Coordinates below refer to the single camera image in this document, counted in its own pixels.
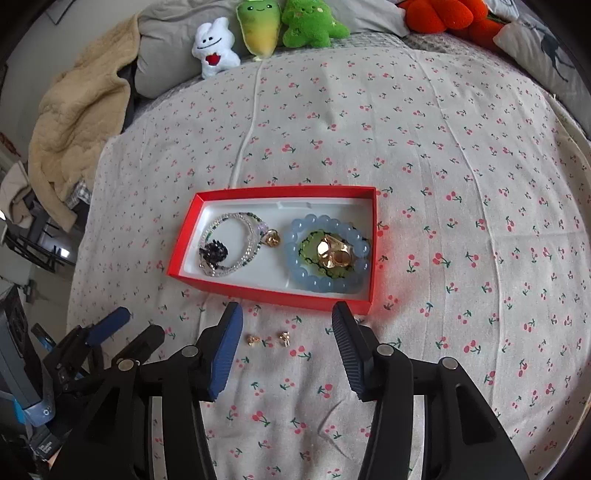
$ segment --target gold pendant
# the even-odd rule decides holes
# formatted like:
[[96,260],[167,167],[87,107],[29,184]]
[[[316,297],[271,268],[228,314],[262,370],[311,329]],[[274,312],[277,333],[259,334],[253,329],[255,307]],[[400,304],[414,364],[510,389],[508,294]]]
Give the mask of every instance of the gold pendant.
[[348,267],[353,263],[353,251],[347,245],[334,236],[325,235],[318,244],[318,256],[320,263],[325,268]]
[[279,232],[277,230],[268,230],[262,237],[262,242],[269,247],[277,247],[281,243]]

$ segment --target black flower charm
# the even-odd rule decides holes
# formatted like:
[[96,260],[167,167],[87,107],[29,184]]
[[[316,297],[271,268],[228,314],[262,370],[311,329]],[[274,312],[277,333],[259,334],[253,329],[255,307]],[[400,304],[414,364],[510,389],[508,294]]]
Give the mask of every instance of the black flower charm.
[[228,249],[223,243],[214,240],[206,244],[205,247],[199,248],[199,254],[215,270],[218,264],[228,256]]

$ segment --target blue bead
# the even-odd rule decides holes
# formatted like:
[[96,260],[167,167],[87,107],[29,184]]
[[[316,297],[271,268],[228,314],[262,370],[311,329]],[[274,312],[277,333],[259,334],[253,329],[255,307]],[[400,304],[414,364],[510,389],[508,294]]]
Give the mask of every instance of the blue bead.
[[329,222],[329,230],[333,233],[339,232],[340,220],[338,218],[332,218]]
[[309,213],[304,218],[304,225],[306,226],[306,228],[310,228],[310,229],[315,228],[317,221],[318,221],[318,217],[316,215],[314,215],[313,213]]
[[363,278],[357,272],[350,272],[347,276],[347,293],[357,293],[363,284]]
[[284,242],[297,242],[297,233],[295,233],[293,230],[288,230],[287,232],[283,233],[281,240]]
[[283,244],[283,248],[285,250],[285,254],[287,257],[291,257],[293,255],[299,255],[299,249],[294,242],[287,242]]
[[358,258],[355,260],[355,263],[353,263],[353,268],[356,273],[365,275],[369,272],[369,262],[364,258]]
[[347,283],[343,278],[335,279],[335,292],[345,293],[347,291]]
[[369,243],[365,240],[354,242],[352,245],[356,257],[365,258],[369,255]]
[[304,221],[301,218],[296,218],[295,220],[292,220],[291,222],[291,229],[296,232],[299,233],[304,229]]
[[327,292],[333,291],[334,286],[335,285],[334,285],[332,278],[322,277],[320,279],[320,291],[322,293],[327,293]]
[[291,276],[296,282],[306,285],[306,278],[308,277],[308,271],[304,267],[297,267],[290,269]]
[[287,257],[287,266],[290,270],[294,270],[301,266],[301,258],[297,255],[289,255]]
[[316,228],[328,230],[330,217],[328,215],[320,215],[316,221]]
[[337,228],[337,233],[344,239],[347,240],[347,235],[353,230],[353,227],[349,223],[341,223]]
[[313,292],[320,291],[320,279],[316,275],[308,275],[306,278],[306,288]]
[[351,231],[349,233],[347,233],[346,240],[350,244],[354,244],[355,242],[359,242],[361,239],[362,239],[362,237],[361,237],[361,233],[359,233],[359,230],[356,230],[353,228],[353,229],[351,229]]

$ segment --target orange plush toy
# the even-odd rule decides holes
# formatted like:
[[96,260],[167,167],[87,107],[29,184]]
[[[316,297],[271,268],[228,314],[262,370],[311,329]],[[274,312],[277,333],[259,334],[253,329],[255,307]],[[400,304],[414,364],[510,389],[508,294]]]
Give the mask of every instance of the orange plush toy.
[[441,33],[470,40],[494,52],[501,50],[492,41],[503,24],[488,16],[482,0],[405,0],[398,4],[407,11],[406,24],[419,33]]

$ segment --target metal screw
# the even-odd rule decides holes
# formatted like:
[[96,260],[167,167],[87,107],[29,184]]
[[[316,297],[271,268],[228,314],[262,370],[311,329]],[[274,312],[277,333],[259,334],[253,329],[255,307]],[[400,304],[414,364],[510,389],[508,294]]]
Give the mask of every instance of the metal screw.
[[126,358],[119,362],[119,370],[121,370],[122,372],[127,372],[127,370],[131,370],[134,367],[134,365],[135,362],[132,359]]
[[380,343],[376,348],[377,352],[383,356],[392,356],[394,354],[394,347],[387,343]]
[[187,345],[185,348],[183,348],[183,350],[181,351],[182,356],[186,356],[187,358],[191,358],[192,356],[195,356],[199,353],[199,348],[197,348],[194,345]]
[[457,366],[458,366],[457,360],[455,358],[450,357],[450,356],[445,357],[441,361],[441,363],[448,370],[455,370],[457,368]]

